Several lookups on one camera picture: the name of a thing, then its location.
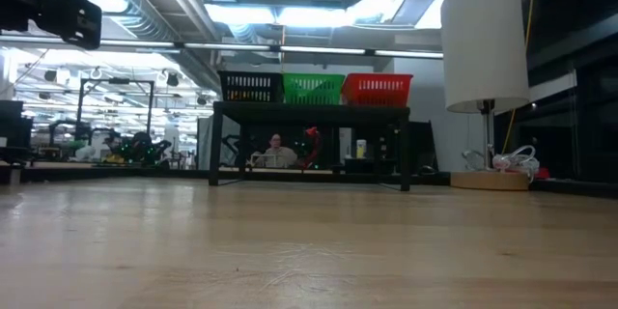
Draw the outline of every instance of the desk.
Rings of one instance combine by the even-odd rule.
[[[337,126],[337,127],[399,127],[399,157],[401,163],[401,190],[409,191],[409,157],[407,107],[375,107],[347,105],[301,105],[274,102],[218,101],[213,105],[210,185],[219,185],[219,158],[223,116],[240,125],[239,155],[245,158],[250,126]],[[379,148],[379,137],[372,140]],[[379,157],[374,162],[376,180],[379,180]],[[239,168],[243,177],[244,165]]]

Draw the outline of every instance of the wooden base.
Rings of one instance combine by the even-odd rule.
[[[451,173],[451,186],[492,190],[528,190],[528,177],[521,173],[456,172]]]

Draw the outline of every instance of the man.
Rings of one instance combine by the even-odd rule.
[[[294,165],[297,158],[292,149],[281,146],[281,136],[273,134],[270,138],[270,148],[254,164],[266,168],[287,168]]]

